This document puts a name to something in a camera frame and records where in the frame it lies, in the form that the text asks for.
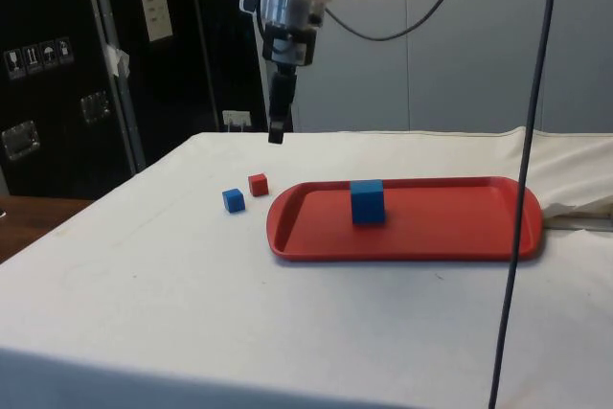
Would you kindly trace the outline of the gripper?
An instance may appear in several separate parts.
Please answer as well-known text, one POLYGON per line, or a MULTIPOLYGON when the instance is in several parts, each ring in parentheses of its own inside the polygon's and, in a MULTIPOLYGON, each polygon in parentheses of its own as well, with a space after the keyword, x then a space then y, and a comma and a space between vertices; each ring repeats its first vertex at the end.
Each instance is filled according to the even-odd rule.
POLYGON ((296 89, 296 67, 312 63, 316 43, 314 29, 291 30, 264 27, 263 57, 277 63, 269 86, 268 142, 281 145, 291 128, 291 106, 296 89))

